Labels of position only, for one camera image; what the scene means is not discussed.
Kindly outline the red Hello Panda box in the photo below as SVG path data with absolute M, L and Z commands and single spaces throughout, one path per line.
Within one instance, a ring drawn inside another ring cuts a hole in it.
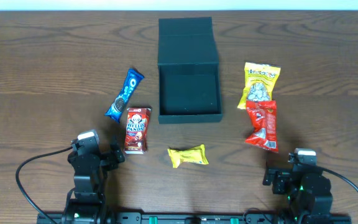
M 147 151 L 147 127 L 150 121 L 150 108 L 129 108 L 127 114 L 126 154 L 144 154 Z

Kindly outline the red snack bag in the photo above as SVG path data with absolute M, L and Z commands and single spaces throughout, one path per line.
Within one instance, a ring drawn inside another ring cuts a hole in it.
M 245 143 L 278 153 L 276 101 L 247 101 L 246 111 L 254 130 Z

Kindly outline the blue Oreo cookie pack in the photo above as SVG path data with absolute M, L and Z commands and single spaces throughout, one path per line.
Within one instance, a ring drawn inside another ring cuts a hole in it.
M 128 69 L 126 79 L 124 80 L 123 86 L 119 94 L 104 115 L 110 117 L 116 122 L 119 122 L 129 99 L 131 98 L 133 92 L 143 79 L 143 74 L 139 73 L 133 68 Z

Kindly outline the yellow seed snack bag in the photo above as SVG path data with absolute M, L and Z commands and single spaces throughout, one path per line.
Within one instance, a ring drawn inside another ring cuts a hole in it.
M 244 65 L 245 86 L 237 107 L 244 110 L 247 101 L 272 101 L 272 92 L 280 72 L 280 67 L 246 62 Z

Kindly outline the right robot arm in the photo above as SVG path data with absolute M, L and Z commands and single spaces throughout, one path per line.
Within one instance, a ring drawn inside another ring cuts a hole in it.
M 266 167 L 263 184 L 271 185 L 273 194 L 287 197 L 288 208 L 277 212 L 272 223 L 329 221 L 331 182 L 320 169 L 296 164 L 292 169 Z

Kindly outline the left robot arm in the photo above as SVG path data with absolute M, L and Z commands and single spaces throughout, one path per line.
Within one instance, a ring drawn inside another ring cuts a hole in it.
M 75 139 L 71 146 L 68 162 L 75 171 L 75 187 L 67 193 L 62 223 L 115 223 L 116 216 L 106 205 L 104 191 L 108 172 L 125 161 L 116 138 L 106 152 L 99 150 L 95 137 Z

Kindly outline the small yellow snack packet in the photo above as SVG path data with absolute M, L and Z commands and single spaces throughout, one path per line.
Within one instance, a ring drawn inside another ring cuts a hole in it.
M 167 152 L 174 169 L 178 168 L 184 162 L 201 165 L 209 164 L 206 158 L 204 144 L 186 150 L 167 149 Z

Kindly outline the dark green open box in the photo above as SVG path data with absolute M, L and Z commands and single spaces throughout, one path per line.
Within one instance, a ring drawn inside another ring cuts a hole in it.
M 157 66 L 159 123 L 222 120 L 219 55 L 211 17 L 159 19 Z

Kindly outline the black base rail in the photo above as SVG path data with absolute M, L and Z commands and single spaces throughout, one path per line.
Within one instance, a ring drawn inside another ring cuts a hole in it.
M 245 215 L 179 215 L 179 214 L 141 214 L 121 212 L 108 216 L 107 223 L 120 224 L 264 224 L 264 223 L 328 223 L 351 224 L 349 216 L 284 218 L 273 214 L 247 213 Z

